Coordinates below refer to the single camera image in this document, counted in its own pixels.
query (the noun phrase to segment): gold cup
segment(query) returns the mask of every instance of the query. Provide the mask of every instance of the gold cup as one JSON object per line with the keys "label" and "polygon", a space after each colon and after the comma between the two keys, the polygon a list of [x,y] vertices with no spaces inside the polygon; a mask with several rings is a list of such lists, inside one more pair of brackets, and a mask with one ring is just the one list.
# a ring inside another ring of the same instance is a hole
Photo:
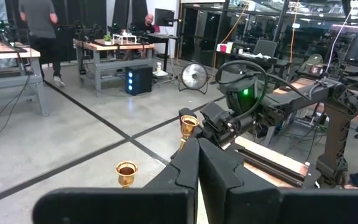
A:
{"label": "gold cup", "polygon": [[180,139],[180,146],[179,150],[182,150],[185,146],[186,140],[193,134],[194,129],[199,124],[197,118],[190,116],[190,115],[184,115],[181,118],[182,124],[180,127],[181,132],[181,139]]}
{"label": "gold cup", "polygon": [[123,189],[128,189],[135,181],[138,168],[134,162],[122,161],[117,164],[118,182]]}

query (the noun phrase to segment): concrete floor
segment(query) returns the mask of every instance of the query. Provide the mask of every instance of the concrete floor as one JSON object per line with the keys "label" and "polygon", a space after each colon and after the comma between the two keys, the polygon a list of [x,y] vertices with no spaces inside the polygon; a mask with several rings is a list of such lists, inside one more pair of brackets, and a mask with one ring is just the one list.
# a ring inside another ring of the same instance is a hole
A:
{"label": "concrete floor", "polygon": [[[47,80],[51,80],[51,71],[47,74]],[[199,108],[222,97],[216,86],[210,86],[202,95],[197,91],[179,92],[177,86],[166,83],[135,97],[127,96],[123,85],[113,84],[117,87],[106,87],[102,97],[97,98],[91,85],[80,88],[76,66],[63,67],[62,75],[67,84],[63,94],[98,114],[106,124],[49,87],[50,116],[40,115],[37,102],[17,105],[0,134],[0,224],[31,223],[34,203],[52,189],[118,187],[115,166],[119,161],[136,162],[139,174],[133,186],[144,186],[165,167],[180,143],[179,122],[174,119],[178,110]],[[0,90],[0,96],[15,93],[15,89]],[[227,108],[224,100],[217,103]],[[9,108],[0,116],[0,129],[8,112]],[[128,136],[135,139],[125,141]],[[270,147],[304,162],[309,143],[301,142],[286,152],[292,142],[276,138]],[[324,139],[313,148],[310,162],[323,147]],[[358,139],[349,138],[346,156],[351,171],[358,171]],[[203,209],[199,212],[198,223],[207,223]]]}

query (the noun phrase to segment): white bottle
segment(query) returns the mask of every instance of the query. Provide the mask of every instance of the white bottle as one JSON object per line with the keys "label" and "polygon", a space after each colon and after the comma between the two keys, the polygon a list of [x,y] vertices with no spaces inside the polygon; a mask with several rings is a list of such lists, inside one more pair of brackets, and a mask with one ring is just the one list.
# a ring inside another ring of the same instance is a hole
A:
{"label": "white bottle", "polygon": [[157,68],[155,70],[157,72],[161,71],[161,62],[157,62]]}

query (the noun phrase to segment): man in gray shirt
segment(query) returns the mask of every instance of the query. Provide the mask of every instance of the man in gray shirt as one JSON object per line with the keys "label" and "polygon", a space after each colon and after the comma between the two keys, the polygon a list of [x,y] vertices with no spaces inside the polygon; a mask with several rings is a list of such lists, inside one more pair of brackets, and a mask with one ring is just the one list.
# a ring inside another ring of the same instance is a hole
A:
{"label": "man in gray shirt", "polygon": [[19,0],[21,19],[27,23],[30,45],[41,53],[40,64],[42,78],[45,77],[42,64],[53,63],[53,80],[59,87],[65,84],[60,75],[59,47],[53,24],[58,22],[52,0]]}

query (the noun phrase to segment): seated man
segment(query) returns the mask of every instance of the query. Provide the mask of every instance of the seated man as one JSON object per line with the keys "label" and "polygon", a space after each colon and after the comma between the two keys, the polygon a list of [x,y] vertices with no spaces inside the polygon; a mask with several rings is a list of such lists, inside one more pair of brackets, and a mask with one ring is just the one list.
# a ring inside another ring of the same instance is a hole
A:
{"label": "seated man", "polygon": [[[132,23],[132,26],[135,26],[137,28],[137,31],[140,33],[148,33],[153,34],[155,32],[155,28],[152,25],[154,20],[154,16],[151,14],[148,14],[144,21],[142,22],[134,22]],[[125,52],[125,56],[123,60],[129,60],[129,57],[134,53],[134,51],[127,50]],[[142,58],[146,58],[146,50],[140,50],[140,53],[142,55]]]}

